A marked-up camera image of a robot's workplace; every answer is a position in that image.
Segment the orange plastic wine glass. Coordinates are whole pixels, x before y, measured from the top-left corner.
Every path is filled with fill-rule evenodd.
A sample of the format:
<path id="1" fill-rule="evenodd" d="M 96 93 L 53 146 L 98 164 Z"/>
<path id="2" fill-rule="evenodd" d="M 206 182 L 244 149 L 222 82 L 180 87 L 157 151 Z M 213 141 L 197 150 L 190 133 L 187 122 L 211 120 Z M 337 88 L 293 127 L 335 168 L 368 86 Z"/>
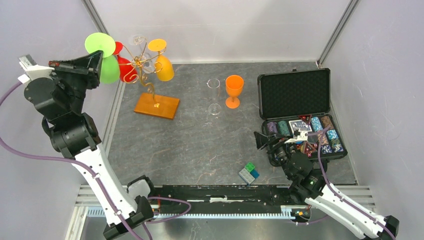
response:
<path id="1" fill-rule="evenodd" d="M 244 79 L 239 75 L 230 75 L 225 80 L 225 89 L 228 98 L 225 104 L 230 109 L 236 109 L 240 106 L 239 96 L 243 91 Z"/>

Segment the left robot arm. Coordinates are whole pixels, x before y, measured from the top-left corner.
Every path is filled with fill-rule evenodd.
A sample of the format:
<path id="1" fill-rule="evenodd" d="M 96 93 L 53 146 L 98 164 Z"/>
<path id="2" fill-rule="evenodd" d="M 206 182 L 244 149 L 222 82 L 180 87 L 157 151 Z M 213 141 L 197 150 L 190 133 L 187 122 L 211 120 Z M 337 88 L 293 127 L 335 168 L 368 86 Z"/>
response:
<path id="1" fill-rule="evenodd" d="M 116 239 L 154 216 L 157 190 L 146 176 L 124 188 L 114 173 L 92 117 L 82 111 L 87 90 L 100 84 L 102 50 L 71 60 L 38 65 L 30 55 L 19 58 L 28 79 L 24 97 L 42 114 L 42 128 L 52 147 L 85 178 L 103 208 L 107 228 Z"/>

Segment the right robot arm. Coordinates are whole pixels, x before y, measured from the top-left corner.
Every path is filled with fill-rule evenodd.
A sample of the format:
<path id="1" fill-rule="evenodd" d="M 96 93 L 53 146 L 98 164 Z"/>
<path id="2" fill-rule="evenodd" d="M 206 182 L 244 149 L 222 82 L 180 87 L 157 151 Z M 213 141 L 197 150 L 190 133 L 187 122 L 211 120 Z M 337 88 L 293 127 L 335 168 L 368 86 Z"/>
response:
<path id="1" fill-rule="evenodd" d="M 256 131 L 254 137 L 257 149 L 268 149 L 267 153 L 276 157 L 277 166 L 282 168 L 286 178 L 292 182 L 288 196 L 293 203 L 304 203 L 319 209 L 360 240 L 396 239 L 400 223 L 396 217 L 379 215 L 342 193 L 329 182 L 321 160 L 318 161 L 320 168 L 315 169 L 307 154 L 286 150 L 287 144 L 307 143 L 312 136 L 317 136 L 321 143 L 326 131 L 296 130 L 292 138 L 285 138 L 280 133 L 265 135 Z"/>

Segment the green plastic wine glass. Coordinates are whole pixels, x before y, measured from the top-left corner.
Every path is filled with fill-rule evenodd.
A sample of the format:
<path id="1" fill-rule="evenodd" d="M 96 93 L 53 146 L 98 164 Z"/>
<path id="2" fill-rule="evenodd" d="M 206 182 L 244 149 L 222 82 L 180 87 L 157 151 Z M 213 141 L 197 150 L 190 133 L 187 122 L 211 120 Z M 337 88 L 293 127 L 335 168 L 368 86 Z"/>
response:
<path id="1" fill-rule="evenodd" d="M 102 32 L 92 33 L 85 39 L 84 47 L 89 54 L 103 52 L 99 78 L 102 84 L 112 84 L 119 80 L 120 67 L 114 56 L 116 43 L 111 36 Z"/>

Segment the clear champagne flute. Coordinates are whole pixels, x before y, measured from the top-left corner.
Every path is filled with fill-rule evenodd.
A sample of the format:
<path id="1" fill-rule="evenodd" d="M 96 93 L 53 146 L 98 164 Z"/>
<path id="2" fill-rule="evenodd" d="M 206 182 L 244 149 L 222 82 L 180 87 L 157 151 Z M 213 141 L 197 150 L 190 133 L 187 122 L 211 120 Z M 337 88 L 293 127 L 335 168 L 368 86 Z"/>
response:
<path id="1" fill-rule="evenodd" d="M 211 101 L 208 112 L 216 116 L 221 112 L 221 105 L 219 104 L 221 82 L 217 78 L 211 78 L 207 81 L 207 87 L 209 89 Z"/>

